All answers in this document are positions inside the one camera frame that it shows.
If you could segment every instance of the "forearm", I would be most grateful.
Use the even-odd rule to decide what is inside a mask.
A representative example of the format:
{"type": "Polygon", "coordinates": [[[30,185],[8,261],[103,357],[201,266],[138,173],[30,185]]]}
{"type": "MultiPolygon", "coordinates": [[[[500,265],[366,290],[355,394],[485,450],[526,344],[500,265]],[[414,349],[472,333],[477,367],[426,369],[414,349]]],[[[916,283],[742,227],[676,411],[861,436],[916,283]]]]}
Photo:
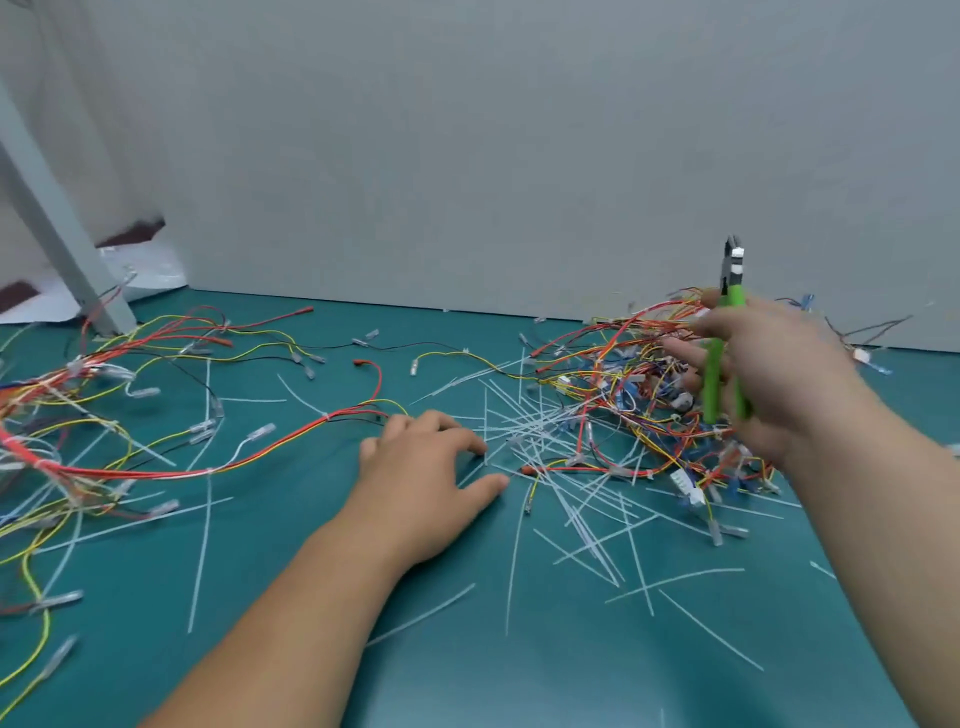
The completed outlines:
{"type": "Polygon", "coordinates": [[[143,728],[339,725],[364,644],[401,574],[334,519],[143,728]]]}
{"type": "Polygon", "coordinates": [[[960,725],[960,468],[858,402],[797,438],[785,471],[914,717],[960,725]]]}

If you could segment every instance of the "green cutting mat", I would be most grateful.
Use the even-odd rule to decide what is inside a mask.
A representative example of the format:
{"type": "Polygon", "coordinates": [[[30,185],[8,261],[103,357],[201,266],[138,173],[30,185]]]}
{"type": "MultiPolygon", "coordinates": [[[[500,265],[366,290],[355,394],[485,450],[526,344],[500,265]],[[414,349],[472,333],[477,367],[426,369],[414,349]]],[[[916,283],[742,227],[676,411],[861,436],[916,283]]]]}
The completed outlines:
{"type": "MultiPolygon", "coordinates": [[[[303,302],[183,290],[138,303],[134,309],[145,321],[199,304],[218,306],[240,323],[282,314],[303,302]]],[[[532,329],[529,319],[506,316],[350,303],[315,306],[315,313],[278,327],[307,345],[340,344],[379,328],[375,342],[379,346],[440,341],[469,347],[495,362],[518,359],[517,333],[532,329]]],[[[552,338],[570,328],[569,322],[547,322],[534,331],[552,338]]],[[[4,330],[0,337],[10,332],[4,330]]],[[[15,365],[8,378],[61,364],[64,347],[73,342],[75,350],[76,332],[75,326],[26,332],[7,353],[15,365]]],[[[238,347],[253,337],[242,339],[238,347]]],[[[277,433],[282,433],[316,417],[290,397],[277,375],[314,406],[332,410],[365,399],[375,384],[373,370],[350,363],[358,354],[369,355],[383,367],[383,396],[404,404],[479,369],[477,362],[465,357],[434,356],[423,359],[418,375],[411,377],[415,353],[432,349],[371,352],[348,347],[325,352],[328,363],[315,367],[314,381],[289,361],[214,364],[210,383],[219,397],[287,401],[227,402],[224,428],[199,465],[223,462],[261,425],[276,423],[277,433]]],[[[901,351],[878,356],[895,370],[890,377],[867,373],[885,399],[935,439],[960,441],[955,417],[960,392],[950,387],[960,359],[901,351]],[[938,393],[937,398],[929,396],[931,391],[938,393]]],[[[203,378],[203,362],[185,366],[203,378]]],[[[158,363],[142,379],[142,386],[161,387],[163,396],[146,400],[113,396],[96,403],[95,411],[122,419],[141,442],[204,418],[204,391],[183,373],[158,363]]],[[[497,383],[516,393],[512,380],[500,377],[497,383]]],[[[479,381],[467,382],[420,402],[412,412],[437,407],[455,416],[482,417],[484,391],[479,381]]],[[[491,398],[490,407],[503,411],[506,405],[491,398]]],[[[77,633],[82,641],[53,678],[11,714],[10,726],[134,725],[224,636],[302,540],[337,512],[356,476],[357,444],[377,431],[375,425],[360,422],[326,425],[248,467],[212,479],[214,499],[233,499],[211,509],[190,634],[203,508],[77,544],[54,592],[83,589],[84,601],[54,614],[50,643],[36,666],[0,689],[3,704],[17,695],[67,635],[77,633]]],[[[94,434],[92,429],[71,434],[66,459],[94,434]]],[[[119,443],[109,438],[82,464],[102,465],[118,451],[119,443]]],[[[183,448],[170,457],[184,468],[197,451],[183,448]]],[[[506,449],[496,460],[507,467],[519,464],[506,449]]],[[[638,483],[630,497],[677,515],[676,504],[646,492],[646,484],[638,483]]],[[[656,485],[662,488],[665,482],[656,485]]],[[[648,583],[696,570],[745,569],[687,579],[664,590],[762,665],[763,671],[738,658],[660,594],[652,594],[654,617],[642,595],[605,605],[605,599],[618,594],[612,585],[569,561],[553,566],[557,552],[534,528],[568,550],[579,541],[571,529],[564,529],[560,506],[546,493],[538,496],[520,532],[510,632],[505,636],[511,555],[526,486],[526,481],[515,478],[503,498],[457,544],[403,580],[374,634],[425,612],[471,583],[476,588],[445,611],[367,651],[346,725],[913,725],[839,586],[809,565],[813,560],[828,567],[828,561],[804,512],[776,503],[751,501],[744,507],[782,520],[725,513],[725,521],[750,527],[752,537],[747,542],[728,538],[721,548],[665,521],[635,531],[648,583]]],[[[178,497],[183,508],[206,499],[202,478],[140,484],[132,496],[158,490],[165,494],[144,500],[145,507],[168,497],[178,497]]],[[[27,492],[21,486],[7,494],[0,508],[6,511],[27,492]]],[[[794,497],[787,493],[785,499],[794,497]]],[[[588,516],[597,535],[613,530],[612,522],[602,520],[588,516]]],[[[89,518],[82,533],[117,524],[89,518]]],[[[56,541],[68,536],[58,535],[56,541]]],[[[6,555],[22,542],[5,539],[3,546],[6,555]]],[[[629,542],[620,537],[608,547],[627,576],[626,588],[635,588],[629,542]]],[[[41,583],[63,553],[52,550],[34,559],[41,583]]],[[[4,601],[24,597],[14,564],[4,567],[2,579],[4,601]]],[[[38,618],[4,619],[0,629],[0,674],[7,674],[35,647],[40,624],[38,618]]]]}

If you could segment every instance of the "right hand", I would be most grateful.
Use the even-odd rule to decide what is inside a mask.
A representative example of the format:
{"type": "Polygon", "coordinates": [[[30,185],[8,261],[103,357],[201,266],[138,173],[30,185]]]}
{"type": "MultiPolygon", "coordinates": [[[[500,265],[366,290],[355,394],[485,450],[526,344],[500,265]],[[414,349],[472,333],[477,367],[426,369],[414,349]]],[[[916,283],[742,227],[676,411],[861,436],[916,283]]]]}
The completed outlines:
{"type": "MultiPolygon", "coordinates": [[[[701,303],[714,308],[719,291],[704,291],[701,303]]],[[[830,340],[811,317],[785,304],[749,299],[745,306],[715,308],[690,325],[700,337],[728,342],[724,356],[723,404],[733,428],[752,452],[782,467],[791,441],[823,419],[841,417],[872,403],[876,396],[856,372],[851,357],[830,340]],[[754,406],[753,416],[737,420],[730,380],[740,381],[754,406]]],[[[664,338],[663,350],[690,365],[684,386],[692,394],[703,380],[698,371],[707,350],[692,341],[664,338]]]]}

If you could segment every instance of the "hand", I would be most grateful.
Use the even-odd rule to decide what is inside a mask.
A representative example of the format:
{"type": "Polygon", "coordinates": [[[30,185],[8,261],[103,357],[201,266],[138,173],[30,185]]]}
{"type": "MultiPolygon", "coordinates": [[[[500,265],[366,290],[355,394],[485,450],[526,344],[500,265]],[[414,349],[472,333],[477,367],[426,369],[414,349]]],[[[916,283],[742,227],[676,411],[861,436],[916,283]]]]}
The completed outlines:
{"type": "MultiPolygon", "coordinates": [[[[701,303],[714,308],[718,300],[719,291],[710,289],[701,303]]],[[[749,299],[746,306],[715,309],[691,328],[698,336],[718,336],[728,342],[723,362],[724,409],[744,445],[779,467],[796,435],[810,431],[825,417],[841,417],[876,403],[843,347],[796,308],[749,299]],[[754,406],[754,415],[747,421],[738,421],[734,415],[729,382],[734,376],[754,406]]],[[[662,345],[693,367],[683,382],[691,393],[699,392],[703,380],[697,370],[704,366],[707,351],[677,338],[664,338],[662,345]]]]}
{"type": "Polygon", "coordinates": [[[483,455],[487,444],[449,415],[394,415],[380,437],[360,444],[360,477],[337,518],[403,571],[433,558],[510,482],[484,475],[459,490],[454,466],[463,450],[483,455]]]}

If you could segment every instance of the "left hand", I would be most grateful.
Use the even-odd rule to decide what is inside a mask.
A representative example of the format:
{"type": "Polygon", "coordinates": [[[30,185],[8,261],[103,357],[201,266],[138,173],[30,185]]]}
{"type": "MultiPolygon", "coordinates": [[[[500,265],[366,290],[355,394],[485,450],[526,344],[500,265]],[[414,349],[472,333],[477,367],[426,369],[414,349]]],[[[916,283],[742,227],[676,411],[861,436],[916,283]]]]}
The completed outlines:
{"type": "Polygon", "coordinates": [[[380,437],[360,444],[360,476],[337,519],[401,570],[431,559],[507,487],[505,474],[457,488],[457,453],[487,444],[443,412],[394,415],[380,437]]]}

